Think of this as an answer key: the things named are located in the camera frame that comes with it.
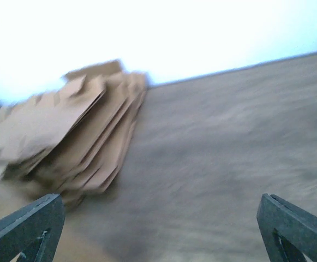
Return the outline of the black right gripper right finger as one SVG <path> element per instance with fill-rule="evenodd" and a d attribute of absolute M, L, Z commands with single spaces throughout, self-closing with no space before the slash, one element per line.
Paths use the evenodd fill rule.
<path fill-rule="evenodd" d="M 317 261 L 317 216 L 263 194 L 256 219 L 270 261 Z"/>

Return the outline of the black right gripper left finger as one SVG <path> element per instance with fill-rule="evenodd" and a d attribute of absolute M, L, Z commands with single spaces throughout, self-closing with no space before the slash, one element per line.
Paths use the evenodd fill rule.
<path fill-rule="evenodd" d="M 0 219 L 0 261 L 53 261 L 64 221 L 58 194 L 47 194 Z"/>

